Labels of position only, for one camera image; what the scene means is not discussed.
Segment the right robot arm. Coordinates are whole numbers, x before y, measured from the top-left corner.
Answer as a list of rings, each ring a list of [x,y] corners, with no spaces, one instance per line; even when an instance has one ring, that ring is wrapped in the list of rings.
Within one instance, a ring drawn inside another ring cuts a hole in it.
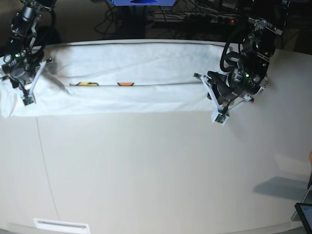
[[[3,50],[0,67],[1,79],[9,79],[14,88],[26,92],[27,85],[35,79],[37,68],[44,58],[44,49],[56,23],[55,0],[23,0],[23,8],[11,22],[11,33]],[[37,27],[42,13],[48,12],[51,24],[44,35],[39,36]]]

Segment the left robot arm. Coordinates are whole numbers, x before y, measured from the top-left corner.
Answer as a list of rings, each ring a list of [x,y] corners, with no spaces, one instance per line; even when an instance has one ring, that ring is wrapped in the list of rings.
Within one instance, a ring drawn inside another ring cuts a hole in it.
[[[222,73],[209,71],[213,96],[222,106],[266,88],[276,38],[285,29],[289,1],[254,0],[250,13],[229,35],[220,58]]]

